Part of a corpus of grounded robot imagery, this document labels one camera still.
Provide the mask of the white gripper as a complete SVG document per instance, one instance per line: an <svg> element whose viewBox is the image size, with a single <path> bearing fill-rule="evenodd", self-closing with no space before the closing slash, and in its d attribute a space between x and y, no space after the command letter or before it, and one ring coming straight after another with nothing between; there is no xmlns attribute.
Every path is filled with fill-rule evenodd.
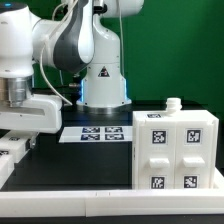
<svg viewBox="0 0 224 224"><path fill-rule="evenodd" d="M34 94L20 107L0 104L0 129L56 133L62 126L62 100L55 95ZM29 140L35 148L36 133Z"/></svg>

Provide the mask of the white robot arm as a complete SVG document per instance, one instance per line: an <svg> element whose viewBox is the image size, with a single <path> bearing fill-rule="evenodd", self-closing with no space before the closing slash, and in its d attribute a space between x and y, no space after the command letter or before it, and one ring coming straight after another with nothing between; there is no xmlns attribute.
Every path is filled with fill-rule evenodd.
<svg viewBox="0 0 224 224"><path fill-rule="evenodd" d="M66 99L32 92L33 65L100 78L84 85L81 108L113 111L131 103L120 74L120 40L100 19L135 15L144 0L61 0L68 12L45 20L23 2L0 2L0 129L56 133Z"/></svg>

